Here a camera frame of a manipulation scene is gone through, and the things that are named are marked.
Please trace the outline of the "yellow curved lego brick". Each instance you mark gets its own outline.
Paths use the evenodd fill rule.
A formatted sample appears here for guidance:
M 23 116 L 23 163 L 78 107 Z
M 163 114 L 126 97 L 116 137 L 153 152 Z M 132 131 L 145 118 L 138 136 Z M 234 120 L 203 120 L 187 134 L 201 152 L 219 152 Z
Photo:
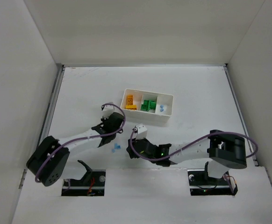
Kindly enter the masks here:
M 126 105 L 133 105 L 133 95 L 127 95 L 126 100 Z

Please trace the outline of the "small green lego brick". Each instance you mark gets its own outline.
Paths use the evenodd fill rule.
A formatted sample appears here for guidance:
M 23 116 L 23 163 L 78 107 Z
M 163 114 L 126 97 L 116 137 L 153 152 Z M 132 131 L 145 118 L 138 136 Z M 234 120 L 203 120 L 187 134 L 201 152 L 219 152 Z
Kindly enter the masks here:
M 148 111 L 148 105 L 142 104 L 140 110 L 141 111 Z

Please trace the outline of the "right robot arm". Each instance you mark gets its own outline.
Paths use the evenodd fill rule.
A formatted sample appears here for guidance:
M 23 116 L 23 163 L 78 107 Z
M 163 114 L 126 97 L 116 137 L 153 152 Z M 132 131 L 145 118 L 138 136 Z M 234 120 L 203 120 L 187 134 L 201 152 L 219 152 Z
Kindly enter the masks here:
M 230 169 L 245 169 L 245 139 L 235 133 L 211 130 L 209 134 L 184 144 L 154 145 L 146 139 L 146 131 L 133 131 L 127 152 L 131 159 L 141 158 L 162 167 L 184 161 L 210 159 L 204 166 L 205 176 L 220 179 Z

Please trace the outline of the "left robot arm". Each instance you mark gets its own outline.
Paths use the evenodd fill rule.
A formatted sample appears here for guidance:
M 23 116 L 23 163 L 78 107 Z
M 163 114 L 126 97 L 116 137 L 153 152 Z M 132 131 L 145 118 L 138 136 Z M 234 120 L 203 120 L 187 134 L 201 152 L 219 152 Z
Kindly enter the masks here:
M 77 180 L 85 183 L 92 170 L 82 160 L 68 161 L 69 158 L 89 149 L 102 147 L 122 132 L 125 116 L 113 112 L 101 123 L 84 133 L 63 139 L 47 136 L 28 159 L 26 166 L 35 175 L 36 181 L 45 187 L 59 179 Z

